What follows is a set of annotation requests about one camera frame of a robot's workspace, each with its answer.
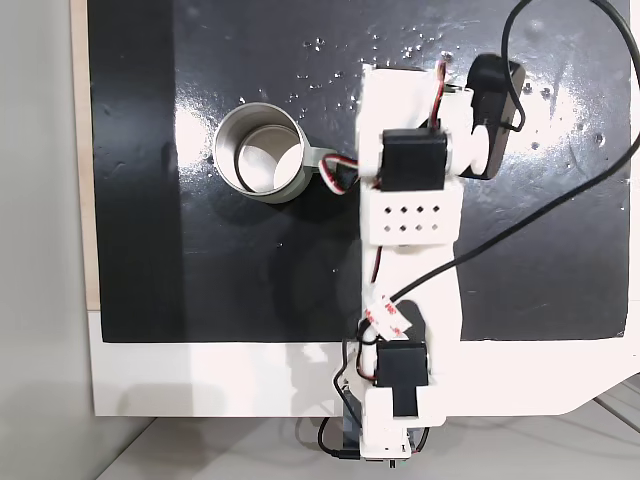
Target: gray wall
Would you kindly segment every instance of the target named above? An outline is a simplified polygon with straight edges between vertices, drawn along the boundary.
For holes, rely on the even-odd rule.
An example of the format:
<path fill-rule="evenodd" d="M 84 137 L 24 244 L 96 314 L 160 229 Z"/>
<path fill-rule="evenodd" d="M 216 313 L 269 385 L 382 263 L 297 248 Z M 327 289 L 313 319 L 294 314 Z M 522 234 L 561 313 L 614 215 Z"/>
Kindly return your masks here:
<path fill-rule="evenodd" d="M 68 0 L 0 13 L 0 478 L 91 479 L 148 423 L 94 418 Z"/>

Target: cup rim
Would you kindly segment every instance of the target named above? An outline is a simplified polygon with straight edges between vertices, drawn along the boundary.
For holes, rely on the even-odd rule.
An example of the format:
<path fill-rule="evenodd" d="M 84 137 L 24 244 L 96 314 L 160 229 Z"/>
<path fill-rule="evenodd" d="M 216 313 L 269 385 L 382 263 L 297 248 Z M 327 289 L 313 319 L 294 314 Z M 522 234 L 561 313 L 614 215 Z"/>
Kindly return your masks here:
<path fill-rule="evenodd" d="M 296 172 L 295 175 L 293 175 L 291 177 L 291 180 L 287 183 L 285 183 L 284 185 L 281 185 L 278 188 L 274 188 L 273 190 L 269 190 L 266 192 L 250 192 L 249 190 L 246 190 L 244 188 L 238 188 L 238 186 L 234 185 L 231 181 L 229 181 L 229 179 L 224 175 L 224 173 L 222 172 L 222 169 L 220 168 L 220 165 L 218 164 L 218 155 L 217 155 L 217 149 L 218 149 L 218 135 L 220 134 L 220 130 L 222 128 L 222 125 L 229 120 L 229 118 L 231 118 L 234 115 L 237 115 L 238 112 L 241 112 L 242 110 L 249 108 L 249 107 L 256 107 L 256 106 L 263 106 L 263 107 L 268 107 L 274 110 L 277 110 L 279 113 L 283 114 L 290 122 L 291 124 L 295 127 L 295 132 L 298 135 L 298 139 L 300 140 L 300 145 L 301 145 L 301 149 L 300 149 L 300 166 L 298 168 L 298 171 Z M 284 125 L 279 125 L 279 124 L 272 124 L 273 126 L 281 126 L 284 128 L 288 128 L 287 126 Z M 248 134 L 247 137 L 249 135 L 251 135 L 253 132 L 255 132 L 256 130 L 260 129 L 260 128 L 264 128 L 266 126 L 269 125 L 262 125 L 259 127 L 256 127 L 254 130 L 251 130 Z M 243 145 L 243 142 L 239 142 L 237 147 L 236 147 L 236 151 L 234 152 L 234 158 L 237 156 L 240 147 Z M 229 113 L 227 113 L 224 118 L 222 119 L 222 121 L 218 124 L 218 128 L 216 130 L 216 133 L 213 137 L 213 161 L 214 164 L 216 166 L 216 169 L 218 170 L 218 173 L 220 174 L 220 176 L 222 177 L 222 179 L 224 180 L 224 182 L 229 185 L 231 188 L 233 188 L 234 190 L 242 193 L 243 195 L 247 195 L 250 197 L 267 197 L 270 195 L 275 195 L 279 192 L 281 192 L 282 190 L 286 189 L 289 185 L 291 185 L 291 183 L 293 183 L 293 181 L 296 179 L 296 177 L 300 174 L 300 171 L 304 168 L 304 155 L 307 149 L 307 140 L 306 140 L 306 136 L 302 130 L 302 128 L 300 127 L 300 125 L 298 125 L 298 122 L 296 122 L 291 115 L 289 115 L 286 111 L 284 111 L 282 108 L 278 107 L 277 105 L 273 105 L 271 103 L 265 103 L 265 102 L 250 102 L 250 103 L 245 103 L 243 105 L 239 105 L 236 108 L 234 108 L 233 110 L 231 110 Z"/>

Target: water droplet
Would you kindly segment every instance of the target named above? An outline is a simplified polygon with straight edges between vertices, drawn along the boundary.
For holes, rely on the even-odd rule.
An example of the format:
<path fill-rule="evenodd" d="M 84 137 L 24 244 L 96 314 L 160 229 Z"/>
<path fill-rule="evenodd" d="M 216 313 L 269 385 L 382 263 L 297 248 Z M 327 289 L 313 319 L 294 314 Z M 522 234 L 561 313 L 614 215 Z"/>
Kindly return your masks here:
<path fill-rule="evenodd" d="M 598 145 L 599 147 L 602 147 L 606 142 L 606 138 L 604 137 L 603 133 L 598 132 L 593 136 L 593 141 L 595 142 L 596 145 Z"/>
<path fill-rule="evenodd" d="M 524 34 L 529 40 L 537 40 L 542 35 L 544 23 L 540 20 L 531 20 L 524 29 Z"/>

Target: black surface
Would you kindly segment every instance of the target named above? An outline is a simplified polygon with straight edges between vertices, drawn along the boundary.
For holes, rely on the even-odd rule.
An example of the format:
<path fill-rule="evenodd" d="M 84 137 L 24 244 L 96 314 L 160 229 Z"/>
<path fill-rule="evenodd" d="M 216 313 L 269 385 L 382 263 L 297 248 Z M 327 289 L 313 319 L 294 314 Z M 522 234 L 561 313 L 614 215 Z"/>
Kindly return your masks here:
<path fill-rule="evenodd" d="M 628 15 L 628 2 L 614 3 Z M 245 199 L 208 158 L 215 127 L 240 97 L 268 101 L 354 154 L 361 58 L 433 68 L 450 51 L 453 80 L 464 85 L 477 54 L 499 50 L 513 5 L 89 0 L 105 341 L 323 341 L 353 331 L 357 192 L 332 196 L 314 179 L 285 206 Z M 458 252 L 600 171 L 629 143 L 629 59 L 597 9 L 534 3 L 512 39 L 532 86 L 528 124 L 510 136 L 495 180 L 467 182 Z M 459 268 L 463 339 L 621 335 L 627 177 Z"/>

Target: label sticker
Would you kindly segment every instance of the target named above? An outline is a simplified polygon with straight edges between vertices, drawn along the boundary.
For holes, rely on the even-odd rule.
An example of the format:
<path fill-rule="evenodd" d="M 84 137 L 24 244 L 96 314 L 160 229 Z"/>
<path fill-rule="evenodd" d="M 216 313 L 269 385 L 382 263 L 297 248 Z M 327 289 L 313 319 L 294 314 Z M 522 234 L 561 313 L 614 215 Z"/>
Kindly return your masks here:
<path fill-rule="evenodd" d="M 378 334 L 387 341 L 406 339 L 404 334 L 410 327 L 407 320 L 396 305 L 386 297 L 382 297 L 364 311 L 367 320 Z"/>

